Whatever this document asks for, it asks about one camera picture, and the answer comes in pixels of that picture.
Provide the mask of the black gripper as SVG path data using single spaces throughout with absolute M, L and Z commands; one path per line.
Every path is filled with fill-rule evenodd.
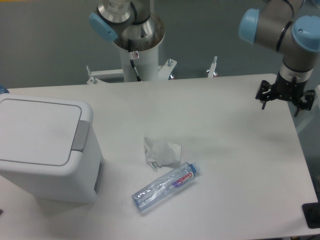
M 266 80 L 261 81 L 255 99 L 262 104 L 262 110 L 265 109 L 267 102 L 275 98 L 293 102 L 296 107 L 294 117 L 297 117 L 300 111 L 310 111 L 315 100 L 315 90 L 304 92 L 306 84 L 307 81 L 298 82 L 295 77 L 293 81 L 288 81 L 278 74 L 274 84 Z

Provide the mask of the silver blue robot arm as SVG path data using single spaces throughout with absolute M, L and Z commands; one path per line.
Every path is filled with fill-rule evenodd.
M 267 0 L 262 10 L 248 9 L 238 29 L 239 37 L 283 55 L 274 83 L 263 80 L 256 100 L 291 102 L 296 113 L 312 109 L 314 90 L 305 90 L 320 56 L 320 18 L 304 15 L 293 20 L 303 0 Z

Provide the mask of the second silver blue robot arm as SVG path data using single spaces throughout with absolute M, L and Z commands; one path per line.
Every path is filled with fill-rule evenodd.
M 150 50 L 165 37 L 165 26 L 152 13 L 150 0 L 100 0 L 89 23 L 103 40 L 128 52 Z

